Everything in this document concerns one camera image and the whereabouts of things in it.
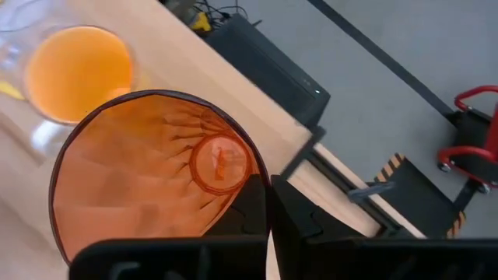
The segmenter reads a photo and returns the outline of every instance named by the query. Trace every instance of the yellow and black striped tape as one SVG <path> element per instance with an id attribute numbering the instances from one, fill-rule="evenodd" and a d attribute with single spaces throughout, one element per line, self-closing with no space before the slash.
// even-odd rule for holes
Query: yellow and black striped tape
<path id="1" fill-rule="evenodd" d="M 455 236 L 457 236 L 458 232 L 460 232 L 461 227 L 465 223 L 465 219 L 466 219 L 465 213 L 459 212 L 458 217 L 454 220 L 453 227 L 451 227 L 451 229 L 449 229 L 448 232 L 446 233 L 446 237 L 454 238 Z"/>
<path id="2" fill-rule="evenodd" d="M 405 156 L 400 153 L 395 153 L 392 156 L 388 163 L 382 167 L 382 170 L 375 177 L 376 182 L 385 182 L 389 179 L 389 177 L 396 171 L 397 168 L 402 164 L 403 160 L 405 160 Z"/>

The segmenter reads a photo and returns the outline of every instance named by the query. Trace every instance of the gray floor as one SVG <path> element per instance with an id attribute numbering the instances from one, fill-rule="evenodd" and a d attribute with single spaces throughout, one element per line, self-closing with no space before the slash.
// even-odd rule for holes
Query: gray floor
<path id="1" fill-rule="evenodd" d="M 479 40 L 478 23 L 469 27 L 458 22 L 469 10 L 463 0 L 455 8 L 460 13 L 444 11 L 446 19 L 437 18 L 429 0 L 328 1 L 448 103 L 464 89 L 493 83 L 493 67 L 498 66 L 486 60 L 493 36 Z M 217 7 L 233 4 L 210 2 Z M 439 12 L 455 5 L 437 2 Z M 456 198 L 466 178 L 441 173 L 435 166 L 437 150 L 451 143 L 454 128 L 425 100 L 306 0 L 240 0 L 240 5 L 252 22 L 262 19 L 258 29 L 331 94 L 321 120 L 328 131 L 322 142 L 338 158 L 362 179 L 372 180 L 395 152 L 403 153 L 448 198 Z M 425 19 L 426 10 L 430 19 Z M 470 14 L 470 19 L 477 16 Z M 467 33 L 473 41 L 467 42 Z M 462 236 L 498 236 L 498 227 L 491 223 L 494 196 L 478 195 L 472 201 Z"/>

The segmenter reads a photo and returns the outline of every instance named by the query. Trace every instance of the glass of orange juice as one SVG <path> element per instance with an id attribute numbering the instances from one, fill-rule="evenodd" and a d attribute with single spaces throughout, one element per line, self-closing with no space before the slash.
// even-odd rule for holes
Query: glass of orange juice
<path id="1" fill-rule="evenodd" d="M 0 82 L 18 89 L 51 131 L 57 127 L 52 123 L 77 124 L 106 101 L 131 92 L 134 76 L 128 45 L 109 30 L 77 20 L 61 0 L 0 5 Z"/>

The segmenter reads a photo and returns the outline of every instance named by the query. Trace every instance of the wooden table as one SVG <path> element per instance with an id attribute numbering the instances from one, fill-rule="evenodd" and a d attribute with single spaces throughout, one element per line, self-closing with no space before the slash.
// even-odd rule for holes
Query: wooden table
<path id="1" fill-rule="evenodd" d="M 280 173 L 310 138 L 279 105 L 247 81 L 215 51 L 195 36 L 156 0 L 66 0 L 83 23 L 105 27 L 127 41 L 137 66 L 148 77 L 147 88 L 175 89 L 214 103 L 232 116 L 250 135 L 262 154 L 269 173 Z M 0 227 L 5 246 L 1 254 L 15 251 L 10 259 L 43 259 L 45 265 L 30 266 L 18 273 L 0 264 L 0 278 L 56 279 L 65 265 L 55 252 L 48 222 L 48 181 L 54 164 L 30 146 L 30 136 L 43 121 L 26 103 L 0 96 L 0 216 L 12 224 Z M 327 149 L 315 149 L 359 188 L 367 187 Z M 360 207 L 351 204 L 331 181 L 308 161 L 300 164 L 289 182 L 309 199 L 365 236 L 373 236 L 379 225 Z M 418 237 L 418 229 L 378 195 L 372 201 Z M 275 253 L 268 246 L 268 278 L 278 278 Z"/>

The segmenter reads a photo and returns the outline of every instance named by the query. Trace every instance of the orange juice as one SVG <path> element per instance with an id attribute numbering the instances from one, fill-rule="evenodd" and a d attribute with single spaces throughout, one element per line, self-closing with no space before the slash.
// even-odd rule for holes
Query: orange juice
<path id="1" fill-rule="evenodd" d="M 27 63 L 24 80 L 33 105 L 63 123 L 81 121 L 132 87 L 132 58 L 116 35 L 77 26 L 50 35 Z"/>

